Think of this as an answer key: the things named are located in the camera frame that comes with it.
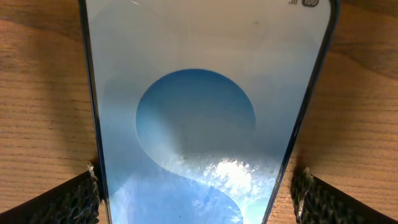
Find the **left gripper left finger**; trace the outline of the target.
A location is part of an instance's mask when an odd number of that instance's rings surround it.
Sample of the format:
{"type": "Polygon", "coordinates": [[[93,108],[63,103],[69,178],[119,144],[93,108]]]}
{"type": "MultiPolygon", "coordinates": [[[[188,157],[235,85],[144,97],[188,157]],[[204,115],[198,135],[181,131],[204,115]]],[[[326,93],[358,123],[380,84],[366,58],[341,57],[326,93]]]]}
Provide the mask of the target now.
{"type": "Polygon", "coordinates": [[[65,183],[1,213],[1,224],[97,224],[103,200],[99,162],[65,183]]]}

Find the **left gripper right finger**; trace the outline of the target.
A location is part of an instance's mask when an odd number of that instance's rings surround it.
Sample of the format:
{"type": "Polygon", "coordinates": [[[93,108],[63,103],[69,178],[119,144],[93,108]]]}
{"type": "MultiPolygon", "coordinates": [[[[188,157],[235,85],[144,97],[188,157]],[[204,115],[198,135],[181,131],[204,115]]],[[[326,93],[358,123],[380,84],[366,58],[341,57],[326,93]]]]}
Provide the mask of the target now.
{"type": "Polygon", "coordinates": [[[310,173],[295,169],[290,193],[298,224],[397,224],[310,173]]]}

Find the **blue screen smartphone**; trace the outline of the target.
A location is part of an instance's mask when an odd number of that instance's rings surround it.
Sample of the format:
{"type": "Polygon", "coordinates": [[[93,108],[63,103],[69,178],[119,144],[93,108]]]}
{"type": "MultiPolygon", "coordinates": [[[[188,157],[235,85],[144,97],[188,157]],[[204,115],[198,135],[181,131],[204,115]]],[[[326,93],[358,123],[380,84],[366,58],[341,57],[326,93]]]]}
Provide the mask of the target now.
{"type": "Polygon", "coordinates": [[[108,223],[266,223],[339,2],[79,7],[108,223]]]}

